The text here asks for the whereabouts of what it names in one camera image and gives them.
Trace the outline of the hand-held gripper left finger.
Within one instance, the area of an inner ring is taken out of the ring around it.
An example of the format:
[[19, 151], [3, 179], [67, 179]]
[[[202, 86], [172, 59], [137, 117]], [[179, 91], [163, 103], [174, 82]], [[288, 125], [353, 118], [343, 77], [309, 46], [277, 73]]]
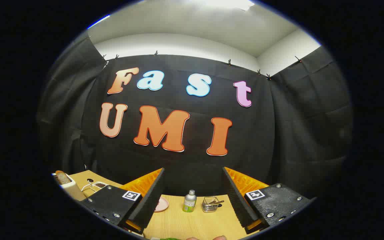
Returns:
[[157, 208], [164, 181], [165, 169], [160, 168], [122, 187], [108, 184], [79, 204], [113, 225], [142, 234]]

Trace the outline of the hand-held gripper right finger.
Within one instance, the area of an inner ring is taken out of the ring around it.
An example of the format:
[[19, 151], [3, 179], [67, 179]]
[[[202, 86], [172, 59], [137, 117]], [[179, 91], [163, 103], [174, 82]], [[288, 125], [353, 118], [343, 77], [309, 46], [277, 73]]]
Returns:
[[285, 184], [268, 185], [228, 167], [222, 168], [222, 186], [247, 234], [279, 225], [316, 200]]

